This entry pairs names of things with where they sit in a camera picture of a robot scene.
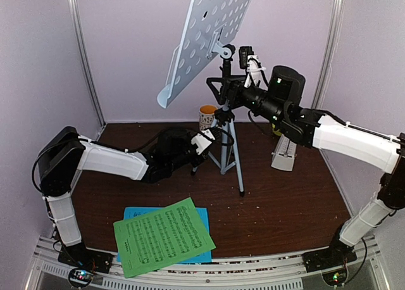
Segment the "white perforated music stand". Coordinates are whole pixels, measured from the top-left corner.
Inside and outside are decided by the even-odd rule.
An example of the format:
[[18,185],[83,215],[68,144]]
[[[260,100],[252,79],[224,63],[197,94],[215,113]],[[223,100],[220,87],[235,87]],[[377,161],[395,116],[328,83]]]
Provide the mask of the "white perforated music stand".
[[157,96],[166,108],[217,56],[230,74],[231,43],[251,0],[190,0],[180,44],[175,48],[166,85]]

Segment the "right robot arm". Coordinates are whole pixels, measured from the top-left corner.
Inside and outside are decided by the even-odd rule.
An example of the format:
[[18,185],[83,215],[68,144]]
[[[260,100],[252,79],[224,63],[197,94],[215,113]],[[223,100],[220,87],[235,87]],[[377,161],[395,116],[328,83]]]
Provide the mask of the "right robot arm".
[[246,107],[272,123],[292,142],[325,149],[369,163],[383,171],[380,190],[359,213],[338,230],[324,259],[336,266],[370,230],[404,208],[404,134],[388,136],[344,122],[325,110],[300,107],[305,78],[287,66],[275,66],[266,89],[258,87],[253,71],[245,76],[224,70],[206,80],[218,102]]

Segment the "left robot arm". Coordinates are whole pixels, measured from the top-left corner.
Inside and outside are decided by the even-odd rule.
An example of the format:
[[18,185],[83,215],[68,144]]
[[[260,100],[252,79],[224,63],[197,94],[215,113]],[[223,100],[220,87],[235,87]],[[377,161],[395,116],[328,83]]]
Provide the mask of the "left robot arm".
[[78,228],[71,199],[72,181],[79,170],[119,175],[131,180],[153,184],[172,176],[173,172],[190,164],[197,168],[208,156],[209,147],[221,143],[222,129],[211,127],[191,134],[190,128],[170,127],[142,147],[123,149],[81,136],[76,128],[63,128],[40,151],[32,171],[34,187],[46,201],[67,258],[77,267],[91,261]]

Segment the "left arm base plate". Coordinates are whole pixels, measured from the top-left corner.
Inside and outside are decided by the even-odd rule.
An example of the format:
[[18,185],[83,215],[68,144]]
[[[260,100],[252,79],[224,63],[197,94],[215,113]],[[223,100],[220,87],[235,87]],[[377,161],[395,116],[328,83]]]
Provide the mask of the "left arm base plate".
[[58,261],[67,265],[85,269],[89,272],[108,274],[112,265],[113,255],[87,248],[63,248]]

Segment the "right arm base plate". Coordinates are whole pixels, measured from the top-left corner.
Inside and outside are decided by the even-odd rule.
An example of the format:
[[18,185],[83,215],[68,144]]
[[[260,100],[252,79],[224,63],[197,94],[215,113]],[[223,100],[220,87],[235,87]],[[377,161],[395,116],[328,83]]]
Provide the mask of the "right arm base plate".
[[354,262],[357,259],[353,250],[339,250],[331,247],[306,252],[302,255],[307,273],[343,267],[348,262]]

